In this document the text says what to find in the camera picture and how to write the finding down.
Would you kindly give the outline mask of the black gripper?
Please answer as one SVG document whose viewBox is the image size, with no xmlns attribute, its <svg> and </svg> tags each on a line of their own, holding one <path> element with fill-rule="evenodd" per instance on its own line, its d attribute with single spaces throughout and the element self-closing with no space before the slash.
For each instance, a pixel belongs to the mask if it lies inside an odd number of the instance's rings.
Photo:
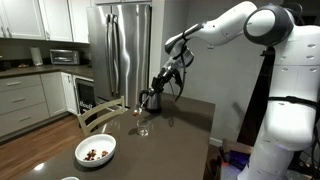
<svg viewBox="0 0 320 180">
<path fill-rule="evenodd" d="M 161 94 L 164 91 L 163 86 L 173 77 L 173 71 L 162 68 L 157 77 L 153 77 L 151 88 L 155 94 Z"/>
</svg>

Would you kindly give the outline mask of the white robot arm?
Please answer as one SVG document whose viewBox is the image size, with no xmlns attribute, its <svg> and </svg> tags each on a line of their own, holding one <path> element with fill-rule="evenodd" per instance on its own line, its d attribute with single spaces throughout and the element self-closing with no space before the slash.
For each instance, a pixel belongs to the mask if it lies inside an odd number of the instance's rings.
<svg viewBox="0 0 320 180">
<path fill-rule="evenodd" d="M 287 180 L 294 153 L 311 146 L 319 119 L 319 26 L 297 25 L 293 13 L 283 6 L 241 2 L 218 18 L 168 39 L 169 60 L 152 89 L 161 91 L 178 69 L 192 63 L 188 40 L 200 38 L 215 47 L 241 34 L 254 44 L 273 48 L 275 58 L 263 122 L 249 163 L 237 180 Z"/>
</svg>

